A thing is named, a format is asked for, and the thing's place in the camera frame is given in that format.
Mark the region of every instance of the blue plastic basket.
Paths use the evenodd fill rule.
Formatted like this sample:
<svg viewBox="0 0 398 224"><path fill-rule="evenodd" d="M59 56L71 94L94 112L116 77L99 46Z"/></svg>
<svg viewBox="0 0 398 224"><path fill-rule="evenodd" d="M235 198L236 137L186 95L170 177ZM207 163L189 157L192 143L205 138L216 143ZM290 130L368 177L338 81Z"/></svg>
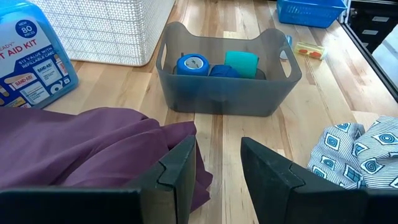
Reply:
<svg viewBox="0 0 398 224"><path fill-rule="evenodd" d="M277 0L279 21L327 28L347 9L342 0Z"/></svg>

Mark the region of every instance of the purple fabric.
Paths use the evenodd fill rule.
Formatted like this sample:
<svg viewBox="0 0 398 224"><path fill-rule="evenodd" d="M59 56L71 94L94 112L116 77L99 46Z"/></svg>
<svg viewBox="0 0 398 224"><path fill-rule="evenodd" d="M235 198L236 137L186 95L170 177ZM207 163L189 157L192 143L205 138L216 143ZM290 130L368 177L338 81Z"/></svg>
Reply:
<svg viewBox="0 0 398 224"><path fill-rule="evenodd" d="M156 163L188 135L193 122L161 127L129 109L79 115L0 108L0 189L61 185L120 187ZM197 148L192 211L210 199L213 176Z"/></svg>

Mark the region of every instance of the bin handle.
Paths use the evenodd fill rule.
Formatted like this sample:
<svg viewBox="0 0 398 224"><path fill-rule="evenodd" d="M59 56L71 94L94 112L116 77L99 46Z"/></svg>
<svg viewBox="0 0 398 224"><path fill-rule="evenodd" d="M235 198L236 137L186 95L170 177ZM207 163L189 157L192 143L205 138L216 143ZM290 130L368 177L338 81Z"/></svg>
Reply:
<svg viewBox="0 0 398 224"><path fill-rule="evenodd" d="M282 51L286 53L287 60L289 61L291 67L290 75L289 77L287 77L287 79L291 82L298 82L302 77L302 72L299 64L296 61L296 58L294 57L292 49L290 48L290 46L284 46Z"/></svg>
<svg viewBox="0 0 398 224"><path fill-rule="evenodd" d="M164 68L164 63L166 60L166 58L163 58L164 53L165 53L164 57L166 57L167 45L166 45L166 39L163 37L162 42L160 44L159 53L158 53L157 59L156 59L156 67L158 70L163 70L163 68Z"/></svg>

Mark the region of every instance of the small yellow object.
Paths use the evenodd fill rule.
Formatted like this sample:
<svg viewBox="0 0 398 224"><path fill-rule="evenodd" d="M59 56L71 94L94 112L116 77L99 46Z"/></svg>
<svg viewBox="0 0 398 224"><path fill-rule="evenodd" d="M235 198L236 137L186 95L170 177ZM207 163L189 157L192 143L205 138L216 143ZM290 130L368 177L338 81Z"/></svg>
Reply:
<svg viewBox="0 0 398 224"><path fill-rule="evenodd" d="M319 60L323 60L327 54L326 48L303 42L297 42L294 48L294 52L298 54L308 55Z"/></svg>

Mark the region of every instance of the black metal frame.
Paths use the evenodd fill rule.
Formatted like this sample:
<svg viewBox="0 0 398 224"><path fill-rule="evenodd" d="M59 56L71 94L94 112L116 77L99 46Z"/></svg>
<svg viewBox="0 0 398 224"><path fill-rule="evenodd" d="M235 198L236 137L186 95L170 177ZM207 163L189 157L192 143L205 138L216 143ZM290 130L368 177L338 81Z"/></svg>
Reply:
<svg viewBox="0 0 398 224"><path fill-rule="evenodd" d="M398 0L380 1L380 0L354 0L351 2L351 7L355 9L369 9L369 10L382 10L387 14L391 14L393 8L398 8ZM362 53L363 57L368 61L369 65L373 68L374 72L383 84L386 86L392 97L398 101L398 86L388 77L381 66L376 62L372 53L363 46L361 40L354 33L348 24L341 24L350 39L353 41L358 50Z"/></svg>
<svg viewBox="0 0 398 224"><path fill-rule="evenodd" d="M392 80L387 76L385 71L381 68L381 66L378 64L378 62L374 59L372 54L362 45L361 40L358 38L358 36L354 33L354 31L351 29L351 27L348 24L341 24L343 29L346 31L348 36L351 38L351 40L354 42L355 46L358 48L358 50L362 53L363 57L368 61L369 65L373 68L374 72L380 80L383 82L383 84L386 86L392 97L396 101L398 101L398 86L392 82Z"/></svg>

